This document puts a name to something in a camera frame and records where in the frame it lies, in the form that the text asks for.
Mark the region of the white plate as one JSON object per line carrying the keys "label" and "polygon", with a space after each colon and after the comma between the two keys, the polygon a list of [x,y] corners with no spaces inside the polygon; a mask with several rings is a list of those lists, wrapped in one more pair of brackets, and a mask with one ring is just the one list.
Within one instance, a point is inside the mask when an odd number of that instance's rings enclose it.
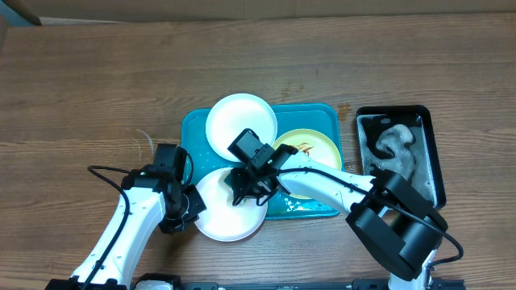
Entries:
{"label": "white plate", "polygon": [[252,235],[263,223],[268,205],[258,206],[254,199],[233,206],[233,192],[224,179],[231,168],[220,168],[204,176],[196,188],[206,206],[195,226],[208,238],[235,242]]}
{"label": "white plate", "polygon": [[238,162],[228,147],[244,129],[253,130],[262,143],[271,145],[276,140],[277,117],[262,98],[250,93],[235,93],[210,109],[206,138],[210,147],[225,160]]}

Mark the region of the yellow green scrub sponge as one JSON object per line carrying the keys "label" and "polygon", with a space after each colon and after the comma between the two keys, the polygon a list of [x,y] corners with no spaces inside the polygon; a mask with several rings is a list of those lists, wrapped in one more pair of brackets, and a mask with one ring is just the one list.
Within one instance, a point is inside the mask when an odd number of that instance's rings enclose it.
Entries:
{"label": "yellow green scrub sponge", "polygon": [[221,174],[221,176],[218,180],[218,185],[222,189],[229,190],[229,191],[232,190],[232,177],[231,177],[230,171],[225,171]]}

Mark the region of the teal plastic tray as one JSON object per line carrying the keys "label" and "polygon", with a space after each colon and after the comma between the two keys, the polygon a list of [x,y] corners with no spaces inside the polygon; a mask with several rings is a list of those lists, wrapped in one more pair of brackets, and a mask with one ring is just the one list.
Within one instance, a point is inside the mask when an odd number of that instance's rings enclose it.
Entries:
{"label": "teal plastic tray", "polygon": [[[338,151],[342,151],[339,120],[337,113],[327,104],[305,103],[273,105],[277,116],[278,135],[295,130],[311,129],[328,137]],[[240,163],[231,162],[212,150],[206,138],[206,120],[208,108],[189,112],[181,126],[181,146],[193,158],[193,165],[186,171],[192,173],[192,182],[197,184],[208,173],[228,167],[239,167]],[[339,212],[318,201],[297,199],[282,191],[268,201],[267,220],[285,220],[301,218],[330,218]]]}

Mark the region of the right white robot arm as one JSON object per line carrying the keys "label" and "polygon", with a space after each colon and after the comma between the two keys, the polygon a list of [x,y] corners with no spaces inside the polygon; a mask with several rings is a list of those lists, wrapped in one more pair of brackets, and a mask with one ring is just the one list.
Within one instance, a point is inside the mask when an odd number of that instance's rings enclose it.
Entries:
{"label": "right white robot arm", "polygon": [[234,202],[269,198],[283,188],[319,201],[344,215],[370,255],[389,274],[391,289],[426,289],[432,284],[435,252],[447,237],[447,223],[401,175],[346,173],[290,146],[234,149],[243,163],[232,182]]}

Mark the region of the black soapy water tray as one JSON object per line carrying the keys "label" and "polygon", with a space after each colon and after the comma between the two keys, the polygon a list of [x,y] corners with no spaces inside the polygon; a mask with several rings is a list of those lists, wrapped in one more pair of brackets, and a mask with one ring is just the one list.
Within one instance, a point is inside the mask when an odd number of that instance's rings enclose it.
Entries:
{"label": "black soapy water tray", "polygon": [[430,111],[422,105],[365,106],[356,111],[362,173],[390,170],[436,209],[446,205]]}

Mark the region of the yellow-green rimmed plate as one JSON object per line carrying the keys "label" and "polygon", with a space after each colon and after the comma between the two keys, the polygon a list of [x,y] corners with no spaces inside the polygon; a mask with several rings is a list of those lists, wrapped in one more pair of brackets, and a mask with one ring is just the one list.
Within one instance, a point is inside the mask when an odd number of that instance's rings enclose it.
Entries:
{"label": "yellow-green rimmed plate", "polygon": [[342,169],[340,150],[331,139],[316,130],[290,130],[274,142],[273,148],[277,149],[281,144],[295,147],[316,162],[335,169]]}

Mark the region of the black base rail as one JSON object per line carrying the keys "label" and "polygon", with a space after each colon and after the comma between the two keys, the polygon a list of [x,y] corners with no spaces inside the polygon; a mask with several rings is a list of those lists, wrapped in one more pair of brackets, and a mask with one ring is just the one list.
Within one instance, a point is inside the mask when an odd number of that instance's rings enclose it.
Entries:
{"label": "black base rail", "polygon": [[402,281],[399,286],[389,286],[388,279],[356,279],[337,283],[275,283],[275,284],[217,284],[215,282],[183,283],[177,275],[145,274],[131,289],[172,290],[389,290],[430,289],[466,290],[463,280],[442,280],[434,278],[427,286],[413,286]]}

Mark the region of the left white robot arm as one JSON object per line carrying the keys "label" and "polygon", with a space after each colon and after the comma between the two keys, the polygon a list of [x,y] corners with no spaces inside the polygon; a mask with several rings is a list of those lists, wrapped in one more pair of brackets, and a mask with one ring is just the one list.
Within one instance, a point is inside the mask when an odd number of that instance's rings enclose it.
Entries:
{"label": "left white robot arm", "polygon": [[132,172],[123,178],[118,208],[88,258],[66,280],[47,289],[129,289],[144,248],[156,227],[183,231],[206,210],[198,190],[173,174]]}

